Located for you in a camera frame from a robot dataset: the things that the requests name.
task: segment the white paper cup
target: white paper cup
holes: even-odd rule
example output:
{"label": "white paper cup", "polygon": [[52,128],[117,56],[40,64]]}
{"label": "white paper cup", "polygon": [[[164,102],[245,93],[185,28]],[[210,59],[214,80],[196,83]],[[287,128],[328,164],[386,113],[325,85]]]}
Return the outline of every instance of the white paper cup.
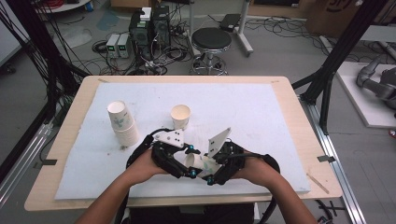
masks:
{"label": "white paper cup", "polygon": [[139,131],[137,130],[136,124],[124,131],[114,130],[120,144],[125,147],[130,147],[139,141]]}
{"label": "white paper cup", "polygon": [[171,110],[171,117],[174,122],[174,129],[186,130],[189,124],[191,111],[186,105],[175,105]]}
{"label": "white paper cup", "polygon": [[198,174],[198,177],[201,178],[207,175],[215,174],[221,166],[207,156],[194,153],[190,153],[186,156],[186,159],[184,160],[184,165],[186,167],[193,167],[202,170],[202,172]]}
{"label": "white paper cup", "polygon": [[134,125],[134,117],[123,101],[114,101],[107,106],[111,127],[114,131],[124,131]]}

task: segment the stacked paper cups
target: stacked paper cups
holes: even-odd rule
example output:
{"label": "stacked paper cups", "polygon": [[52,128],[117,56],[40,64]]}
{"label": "stacked paper cups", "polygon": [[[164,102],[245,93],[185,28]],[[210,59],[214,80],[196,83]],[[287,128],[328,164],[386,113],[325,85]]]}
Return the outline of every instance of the stacked paper cups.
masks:
{"label": "stacked paper cups", "polygon": [[139,141],[139,132],[134,117],[123,101],[115,101],[107,106],[111,127],[121,145],[130,147]]}

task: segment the wooden tabletop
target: wooden tabletop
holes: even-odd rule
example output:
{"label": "wooden tabletop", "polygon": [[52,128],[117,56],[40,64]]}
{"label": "wooden tabletop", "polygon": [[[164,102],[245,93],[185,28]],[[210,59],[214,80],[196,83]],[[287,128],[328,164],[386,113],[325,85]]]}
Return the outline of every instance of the wooden tabletop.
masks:
{"label": "wooden tabletop", "polygon": [[[311,191],[299,194],[302,199],[341,197],[341,187],[327,162],[319,162],[324,152],[297,99],[294,90],[285,77],[86,77],[70,107],[64,123],[52,145],[48,160],[57,160],[56,165],[43,166],[26,200],[28,211],[62,210],[87,208],[93,200],[54,200],[64,172],[70,149],[74,145],[78,130],[92,103],[100,83],[263,83],[271,84],[276,94],[291,138],[300,157]],[[129,206],[188,205],[209,203],[249,203],[269,201],[271,195],[222,195],[195,197],[164,197],[130,199]]]}

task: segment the white board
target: white board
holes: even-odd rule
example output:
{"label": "white board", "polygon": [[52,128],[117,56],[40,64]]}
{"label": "white board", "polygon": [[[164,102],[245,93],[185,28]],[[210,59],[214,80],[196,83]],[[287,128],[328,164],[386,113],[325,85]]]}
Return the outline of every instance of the white board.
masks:
{"label": "white board", "polygon": [[[396,111],[387,107],[372,91],[356,85],[358,73],[366,65],[367,63],[343,63],[338,69],[341,83],[367,127],[395,128],[396,118],[394,118],[394,114]],[[395,65],[379,64],[371,79],[379,82],[382,72],[393,67]]]}
{"label": "white board", "polygon": [[[207,152],[208,139],[232,128],[230,138],[241,147],[272,155],[282,174],[297,192],[308,192],[309,183],[298,158],[289,130],[271,85],[266,84],[177,84],[177,83],[103,83],[79,130],[76,143],[67,158],[64,174],[55,199],[92,199],[125,169],[134,151],[121,150],[113,133],[107,105],[124,101],[134,115],[144,136],[161,127],[172,128],[174,105],[191,109],[186,143]],[[183,161],[185,154],[176,154]],[[224,186],[208,186],[202,179],[156,175],[134,186],[131,197],[167,197],[263,193],[267,189],[246,180],[231,180]]]}

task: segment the black stool seat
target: black stool seat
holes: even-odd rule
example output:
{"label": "black stool seat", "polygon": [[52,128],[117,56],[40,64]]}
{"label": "black stool seat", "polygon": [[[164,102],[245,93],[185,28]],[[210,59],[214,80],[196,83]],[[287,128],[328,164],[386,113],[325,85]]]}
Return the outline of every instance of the black stool seat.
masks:
{"label": "black stool seat", "polygon": [[230,35],[214,27],[202,28],[195,31],[191,39],[192,43],[201,49],[224,49],[231,44]]}

